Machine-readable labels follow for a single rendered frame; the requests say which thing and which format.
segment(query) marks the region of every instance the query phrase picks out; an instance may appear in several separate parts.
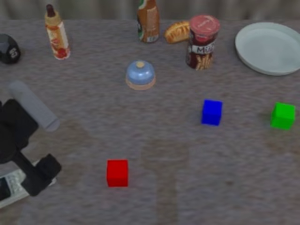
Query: wooden surface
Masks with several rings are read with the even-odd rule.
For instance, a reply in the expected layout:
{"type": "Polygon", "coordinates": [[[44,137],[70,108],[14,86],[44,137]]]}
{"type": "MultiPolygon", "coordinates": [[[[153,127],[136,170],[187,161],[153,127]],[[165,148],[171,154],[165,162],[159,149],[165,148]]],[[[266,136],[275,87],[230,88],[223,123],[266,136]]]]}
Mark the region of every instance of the wooden surface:
{"type": "Polygon", "coordinates": [[[139,42],[136,21],[66,21],[66,61],[53,57],[43,21],[1,22],[23,50],[17,65],[0,64],[1,99],[19,79],[61,119],[23,152],[51,153],[63,170],[53,187],[1,210],[0,225],[299,225],[300,120],[276,130],[270,114],[277,101],[300,106],[300,72],[246,67],[233,43],[250,23],[221,21],[212,67],[199,72],[185,64],[186,43],[139,42]],[[150,90],[126,85],[134,60],[153,64],[150,90]],[[219,127],[199,124],[205,98],[224,103],[219,127]],[[109,158],[129,160],[128,188],[106,186],[109,158]]]}

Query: bottle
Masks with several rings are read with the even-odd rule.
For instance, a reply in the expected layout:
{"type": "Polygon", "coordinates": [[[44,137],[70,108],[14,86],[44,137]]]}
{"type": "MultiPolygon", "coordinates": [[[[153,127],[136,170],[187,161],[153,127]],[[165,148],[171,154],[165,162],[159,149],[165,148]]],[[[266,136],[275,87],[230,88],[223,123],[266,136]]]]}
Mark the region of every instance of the bottle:
{"type": "Polygon", "coordinates": [[[159,37],[159,12],[155,0],[140,0],[137,11],[138,36],[142,42],[153,43],[159,37]]]}
{"type": "Polygon", "coordinates": [[[70,56],[70,47],[60,15],[51,4],[46,6],[45,25],[54,57],[64,60],[70,56]]]}

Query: food can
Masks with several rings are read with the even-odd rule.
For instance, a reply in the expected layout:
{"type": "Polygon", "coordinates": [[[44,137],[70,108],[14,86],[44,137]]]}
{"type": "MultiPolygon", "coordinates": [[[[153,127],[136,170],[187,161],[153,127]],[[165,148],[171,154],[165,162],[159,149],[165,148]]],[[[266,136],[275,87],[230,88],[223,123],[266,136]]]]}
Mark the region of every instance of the food can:
{"type": "Polygon", "coordinates": [[[195,70],[208,69],[212,62],[220,22],[211,15],[198,15],[190,20],[186,63],[195,70]]]}

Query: bread roll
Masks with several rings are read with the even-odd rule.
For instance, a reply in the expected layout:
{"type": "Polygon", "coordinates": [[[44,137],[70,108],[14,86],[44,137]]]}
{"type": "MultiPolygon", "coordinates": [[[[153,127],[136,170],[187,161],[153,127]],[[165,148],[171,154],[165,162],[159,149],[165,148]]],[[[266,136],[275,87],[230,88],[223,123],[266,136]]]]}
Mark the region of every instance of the bread roll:
{"type": "Polygon", "coordinates": [[[180,41],[188,40],[189,36],[189,21],[181,21],[173,23],[165,31],[165,39],[169,44],[174,44],[180,41]]]}

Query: white plate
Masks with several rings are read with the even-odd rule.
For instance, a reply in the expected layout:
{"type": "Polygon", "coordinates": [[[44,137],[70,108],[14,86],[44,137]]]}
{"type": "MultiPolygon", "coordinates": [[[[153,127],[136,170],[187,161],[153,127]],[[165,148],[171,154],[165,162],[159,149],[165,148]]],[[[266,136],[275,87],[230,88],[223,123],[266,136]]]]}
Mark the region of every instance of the white plate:
{"type": "Polygon", "coordinates": [[[272,22],[244,27],[235,38],[240,59],[251,69],[268,75],[287,75],[300,69],[300,34],[272,22]]]}

